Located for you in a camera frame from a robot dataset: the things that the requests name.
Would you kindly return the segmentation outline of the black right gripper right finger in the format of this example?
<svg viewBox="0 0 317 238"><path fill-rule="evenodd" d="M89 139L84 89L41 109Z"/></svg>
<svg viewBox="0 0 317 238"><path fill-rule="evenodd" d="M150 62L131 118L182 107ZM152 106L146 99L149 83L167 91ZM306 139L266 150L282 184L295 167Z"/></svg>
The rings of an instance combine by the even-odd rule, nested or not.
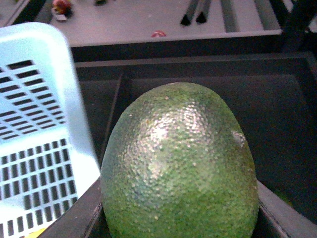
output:
<svg viewBox="0 0 317 238"><path fill-rule="evenodd" d="M315 238L317 226L258 182L259 214L254 238Z"/></svg>

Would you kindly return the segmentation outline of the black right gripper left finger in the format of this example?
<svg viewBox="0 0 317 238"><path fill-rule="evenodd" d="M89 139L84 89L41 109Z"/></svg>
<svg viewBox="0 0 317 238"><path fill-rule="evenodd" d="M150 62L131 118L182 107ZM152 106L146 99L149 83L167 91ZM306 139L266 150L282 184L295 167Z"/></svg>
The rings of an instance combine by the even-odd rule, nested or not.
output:
<svg viewBox="0 0 317 238"><path fill-rule="evenodd" d="M60 218L53 222L41 238L107 238L109 229L102 205L100 179Z"/></svg>

